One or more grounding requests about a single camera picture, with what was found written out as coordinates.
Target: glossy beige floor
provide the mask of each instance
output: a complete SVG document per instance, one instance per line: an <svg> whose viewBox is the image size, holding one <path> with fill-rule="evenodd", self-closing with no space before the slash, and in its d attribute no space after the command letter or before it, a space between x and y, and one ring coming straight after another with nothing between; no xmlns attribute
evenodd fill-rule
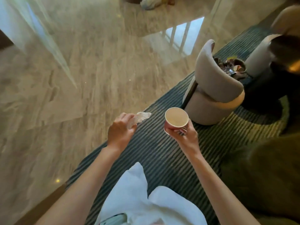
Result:
<svg viewBox="0 0 300 225"><path fill-rule="evenodd" d="M119 0L43 0L77 89L45 48L0 52L0 221L11 225L66 181L106 140L121 112L136 113L285 0L176 0L142 11Z"/></svg>

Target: green striped carpet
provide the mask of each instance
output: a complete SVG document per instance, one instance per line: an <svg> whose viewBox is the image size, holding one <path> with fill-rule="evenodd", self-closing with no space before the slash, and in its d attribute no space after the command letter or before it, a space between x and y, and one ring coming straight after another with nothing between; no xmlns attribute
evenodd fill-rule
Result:
<svg viewBox="0 0 300 225"><path fill-rule="evenodd" d="M250 27L223 47L215 56L225 59L236 55L245 60L263 38L269 34L269 31L262 30L257 26ZM138 126L138 130L128 147L113 165L85 224L92 225L95 223L110 190L125 170L136 162L140 162L144 167L148 181L148 194L159 185L167 186L199 207L205 215L208 225L218 222L193 167L177 143L163 131L164 112L170 107L181 106L183 95L192 76L193 73L145 110L152 113L151 118ZM201 151L218 175L220 175L220 159L231 149L280 134L289 116L287 98L281 98L281 103L283 106L282 117L280 120L271 122L271 124L267 116L256 115L242 107L238 107L234 113L219 124L208 127L194 123L199 134ZM83 159L67 181L68 187L76 181L105 146L106 143L102 144Z"/></svg>

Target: person's left hand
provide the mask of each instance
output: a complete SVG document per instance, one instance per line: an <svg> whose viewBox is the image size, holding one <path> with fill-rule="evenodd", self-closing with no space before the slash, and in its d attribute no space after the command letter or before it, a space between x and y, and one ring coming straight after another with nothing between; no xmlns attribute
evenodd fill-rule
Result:
<svg viewBox="0 0 300 225"><path fill-rule="evenodd" d="M136 124L131 129L127 128L129 120L133 117L134 114L121 113L120 116L114 120L108 129L107 147L117 150L119 154L124 151L137 129Z"/></svg>

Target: hand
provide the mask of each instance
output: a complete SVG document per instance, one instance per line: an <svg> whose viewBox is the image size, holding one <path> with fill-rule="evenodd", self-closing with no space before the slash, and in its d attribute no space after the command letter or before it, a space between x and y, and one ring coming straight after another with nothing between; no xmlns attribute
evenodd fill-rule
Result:
<svg viewBox="0 0 300 225"><path fill-rule="evenodd" d="M119 155L124 151L137 129L137 125L131 129L127 128L129 120L133 117L134 114L121 113L108 129L107 147L116 150Z"/></svg>
<svg viewBox="0 0 300 225"><path fill-rule="evenodd" d="M201 155L198 143L198 133L194 129L191 120L189 120L187 123L187 131L184 136L179 135L178 130L171 130L167 128L166 131L173 139L177 141L181 150L190 162L194 157Z"/></svg>

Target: red paper cup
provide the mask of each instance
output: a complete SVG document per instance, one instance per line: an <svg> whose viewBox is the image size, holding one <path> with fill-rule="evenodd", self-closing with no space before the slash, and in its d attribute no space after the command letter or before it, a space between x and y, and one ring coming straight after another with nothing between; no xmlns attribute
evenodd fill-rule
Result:
<svg viewBox="0 0 300 225"><path fill-rule="evenodd" d="M188 114L179 107L172 107L167 109L165 112L165 124L164 124L164 131L166 129L178 130L185 134L186 132L186 125L188 124L189 117Z"/></svg>

